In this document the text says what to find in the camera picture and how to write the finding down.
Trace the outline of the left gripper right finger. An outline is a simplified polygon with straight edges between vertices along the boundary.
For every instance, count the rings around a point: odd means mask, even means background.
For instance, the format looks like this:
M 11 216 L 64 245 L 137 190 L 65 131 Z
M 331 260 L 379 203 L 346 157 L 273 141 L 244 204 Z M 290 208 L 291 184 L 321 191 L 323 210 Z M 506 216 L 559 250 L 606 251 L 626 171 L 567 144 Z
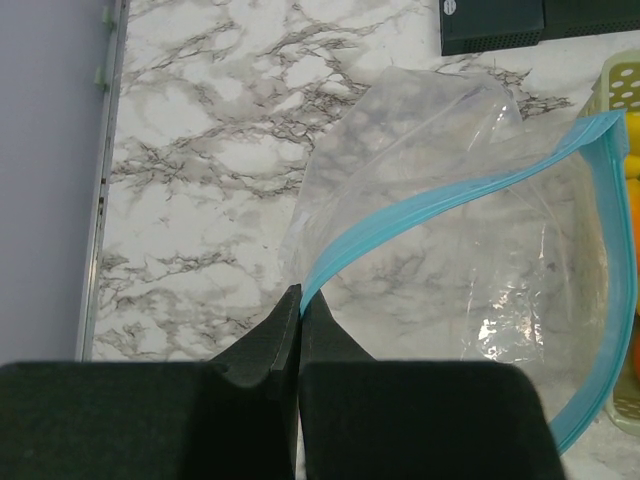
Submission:
M 298 384 L 310 479 L 561 479 L 539 397 L 518 368 L 371 357 L 316 295 Z

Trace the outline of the clear zip top bag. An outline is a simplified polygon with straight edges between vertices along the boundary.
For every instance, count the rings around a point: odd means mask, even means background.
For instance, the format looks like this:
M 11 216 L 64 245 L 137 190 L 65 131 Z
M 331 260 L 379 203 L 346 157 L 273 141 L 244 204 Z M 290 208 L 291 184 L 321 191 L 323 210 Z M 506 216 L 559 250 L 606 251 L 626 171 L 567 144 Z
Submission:
M 387 68 L 316 145 L 283 270 L 377 358 L 522 369 L 566 451 L 631 337 L 628 150 L 621 110 L 526 121 L 487 74 Z

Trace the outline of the pale green plastic basket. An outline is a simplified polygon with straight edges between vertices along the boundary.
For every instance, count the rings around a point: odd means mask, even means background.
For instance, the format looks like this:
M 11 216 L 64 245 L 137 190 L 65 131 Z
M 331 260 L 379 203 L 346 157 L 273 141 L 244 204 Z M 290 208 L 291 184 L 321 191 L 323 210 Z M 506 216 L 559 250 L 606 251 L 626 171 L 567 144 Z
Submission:
M 617 53 L 605 61 L 593 94 L 585 106 L 585 113 L 624 109 L 639 113 L 639 52 L 628 50 Z M 634 319 L 639 312 L 634 312 Z M 635 345 L 635 372 L 639 379 L 639 335 Z M 618 394 L 618 379 L 605 410 L 611 421 L 622 431 L 639 435 L 639 399 Z

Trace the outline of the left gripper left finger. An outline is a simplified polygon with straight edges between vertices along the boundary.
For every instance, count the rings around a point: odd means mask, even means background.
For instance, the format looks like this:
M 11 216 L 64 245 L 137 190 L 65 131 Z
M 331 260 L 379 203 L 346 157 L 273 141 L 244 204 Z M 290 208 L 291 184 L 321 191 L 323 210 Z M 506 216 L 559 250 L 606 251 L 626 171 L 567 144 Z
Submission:
M 1 369 L 5 479 L 291 479 L 301 289 L 207 361 Z

